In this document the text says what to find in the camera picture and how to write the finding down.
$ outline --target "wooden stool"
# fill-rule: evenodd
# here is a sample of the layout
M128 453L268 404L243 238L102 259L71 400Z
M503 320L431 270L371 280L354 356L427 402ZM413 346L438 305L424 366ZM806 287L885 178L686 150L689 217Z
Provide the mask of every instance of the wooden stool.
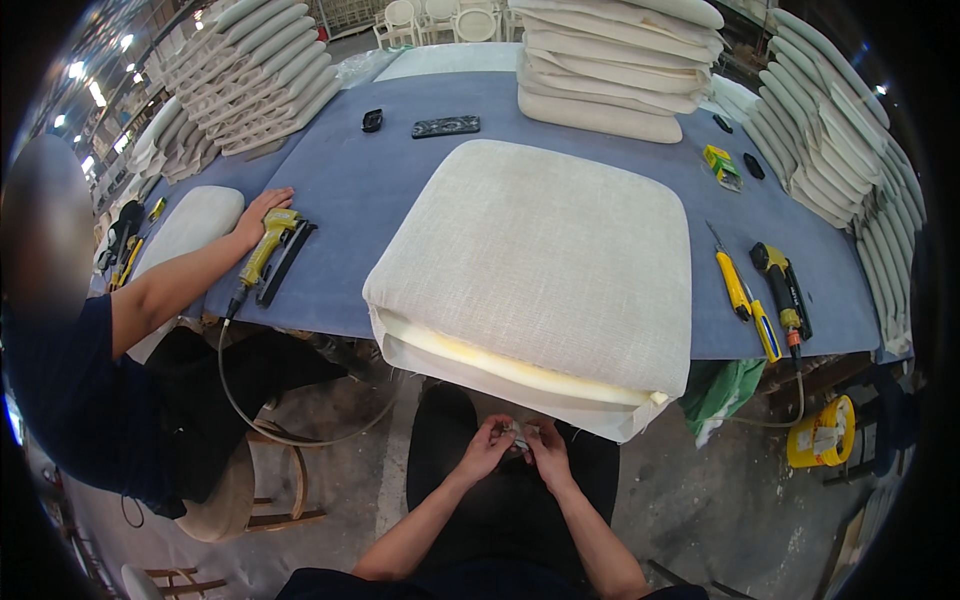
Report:
M284 433L279 425L257 420L257 425ZM270 498L254 497L253 456L250 444L273 444L288 448L297 467L297 498L293 510L286 515L252 515L255 507L269 506ZM322 510L305 511L307 493L306 463L300 448L272 440L250 431L227 461L224 474L203 504L184 500L186 515L177 524L195 540L220 542L233 540L248 531L276 531L324 518Z
M207 581L197 583L191 575L197 572L196 568L160 568L160 569L142 569L132 564L124 564L120 569L123 575L123 584L127 588L127 595L131 600L163 600L168 596L177 598L180 594L199 593L201 598L206 598L204 591L207 589L222 588L227 584L222 579L216 581ZM181 576L189 584L185 586L174 585L174 577ZM167 585L158 586L155 578L166 577Z

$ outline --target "yellow bucket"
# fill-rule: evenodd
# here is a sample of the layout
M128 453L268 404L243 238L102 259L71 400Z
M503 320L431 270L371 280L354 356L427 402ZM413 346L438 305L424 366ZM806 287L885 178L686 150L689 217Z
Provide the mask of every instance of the yellow bucket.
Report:
M843 434L843 447L838 454L836 446L824 450L822 454L813 452L813 440L817 435L818 427L836 427L837 411L847 405L846 427ZM853 403L849 396L840 396L827 405L816 415L811 415L790 427L790 434L786 438L786 460L790 467L817 467L827 465L836 467L847 462L853 450L853 437L856 435L854 427L856 419L853 417Z

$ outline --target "air hose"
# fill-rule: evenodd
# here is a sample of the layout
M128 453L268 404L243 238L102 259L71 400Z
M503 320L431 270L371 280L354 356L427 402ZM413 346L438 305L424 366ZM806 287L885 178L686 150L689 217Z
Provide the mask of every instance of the air hose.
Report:
M230 404L233 406L233 410L237 412L237 415L240 415L241 419L247 422L247 425L252 427L254 431L270 438L271 440L274 440L275 442L280 442L281 444L288 444L288 445L297 445L305 448L317 448L317 447L323 447L325 445L334 445L338 442L343 442L344 440L355 438L361 433L369 430L371 427L379 423L380 420L383 419L386 416L386 414L390 412L390 409L394 407L394 404L396 404L396 400L399 397L399 395L394 394L394 397L392 397L390 401L387 402L387 405L383 407L383 410L381 410L379 414L377 414L377 416L373 418L372 421L370 421L360 429L357 429L353 433L346 435L342 438L337 438L335 440L321 441L321 440L306 440L304 438L295 439L295 438L284 436L275 431L270 431L269 429L264 429L263 427L254 423L250 417L248 417L246 414L244 414L242 410L240 410L240 406L237 404L237 401L233 399L233 394L230 393L230 388L227 385L227 375L224 372L224 339L226 339L227 337L227 327L229 325L230 325L230 319L224 319L224 326L220 330L220 343L217 344L217 366L220 369L220 382L224 386L224 393L227 394L227 399L230 401Z
M799 371L797 371L797 388L800 390L800 412L797 413L795 419L788 423L769 423L765 420L743 419L742 417L707 417L705 419L697 419L696 422L703 422L705 420L732 420L738 423L759 425L761 427L793 427L804 418L804 376Z

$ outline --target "cable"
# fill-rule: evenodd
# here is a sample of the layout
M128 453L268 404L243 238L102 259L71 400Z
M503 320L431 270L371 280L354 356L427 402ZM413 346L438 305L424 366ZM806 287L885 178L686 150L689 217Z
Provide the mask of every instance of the cable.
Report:
M304 448L317 448L317 447L323 447L325 445L334 445L338 442L349 440L350 438L360 435L361 433L367 431L368 429L370 429L371 427L379 423L380 420L383 419L388 412L390 412L390 409L394 407L394 404L396 404L396 400L399 398L398 394L394 394L394 397L391 398L389 402L387 402L387 405L383 407L383 410L380 411L380 413L376 417L374 417L372 421L370 421L360 429L357 429L350 435L344 436L342 438L337 438L336 440L329 440L326 442L322 442L320 440L305 440L303 438L294 439L294 438L288 438L284 435L278 434L268 429L264 429L263 427L260 427L259 425L254 423L250 417L245 415L244 412L240 410L240 406L237 404L236 400L233 399L233 395L230 393L230 389L227 385L227 375L224 373L224 338L227 337L227 327L229 325L230 325L230 319L225 319L224 327L223 329L220 330L220 343L217 344L217 366L220 368L220 382L224 386L224 392L227 394L227 399L230 401L230 404L233 405L233 410L235 410L237 414L240 415L240 417L247 422L247 425L253 428L254 431L257 431L267 436L268 438L270 438L271 440L274 440L275 442L280 442L281 444L288 444L288 445L297 445Z
M697 419L694 422L703 422L705 420L733 420L738 423L747 423L748 425L759 425L761 427L793 427L804 418L804 376L797 371L797 387L800 389L800 412L797 417L788 423L768 423L764 420L743 419L742 417L707 417Z
M120 496L120 512L123 513L124 520L127 521L127 524L130 525L133 529L139 529L143 527L143 523L147 519L143 516L143 509L140 508L140 503L136 501L136 498L132 498L133 506L136 507L136 510L140 511L140 524L134 525L133 523L130 522L130 518L127 516L127 507L123 503L124 498L126 498L125 495Z

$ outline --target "black pants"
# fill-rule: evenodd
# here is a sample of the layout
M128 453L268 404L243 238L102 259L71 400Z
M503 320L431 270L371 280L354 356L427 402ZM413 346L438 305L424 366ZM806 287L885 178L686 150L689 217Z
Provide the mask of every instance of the black pants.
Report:
M414 510L443 482L478 429L467 394L449 383L426 390L410 437L407 506ZM619 446L557 421L570 472L593 508L610 524L620 470ZM578 586L586 574L557 500L522 456L500 466L464 495L418 573L469 560L503 557L541 564Z
M175 454L174 504L203 503L250 427L227 399L216 348L189 328L168 333L145 367L162 386L161 426ZM306 342L272 329L224 348L224 372L233 399L251 419L271 397L347 374Z

